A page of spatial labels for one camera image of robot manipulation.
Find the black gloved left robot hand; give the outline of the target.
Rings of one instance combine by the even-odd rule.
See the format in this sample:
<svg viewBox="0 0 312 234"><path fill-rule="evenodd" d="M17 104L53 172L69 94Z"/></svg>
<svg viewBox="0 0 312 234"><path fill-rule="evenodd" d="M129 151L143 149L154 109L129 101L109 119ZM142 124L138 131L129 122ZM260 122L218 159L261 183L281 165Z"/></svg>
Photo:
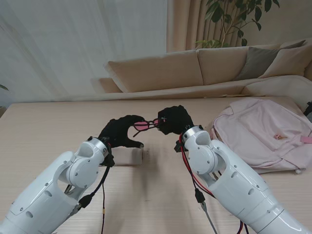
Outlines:
<svg viewBox="0 0 312 234"><path fill-rule="evenodd" d="M144 144L128 138L128 130L137 122L145 119L137 115L126 115L119 119L111 119L103 128L99 136L99 140L110 144L111 148L143 148Z"/></svg>

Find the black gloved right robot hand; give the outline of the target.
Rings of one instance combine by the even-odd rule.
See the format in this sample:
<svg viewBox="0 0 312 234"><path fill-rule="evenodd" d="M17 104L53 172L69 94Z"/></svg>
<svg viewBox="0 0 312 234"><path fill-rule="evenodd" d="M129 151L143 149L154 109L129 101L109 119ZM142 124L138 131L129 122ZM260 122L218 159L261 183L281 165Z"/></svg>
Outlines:
<svg viewBox="0 0 312 234"><path fill-rule="evenodd" d="M180 135L194 127L192 118L182 106L167 107L158 112L158 129L165 135L174 133Z"/></svg>

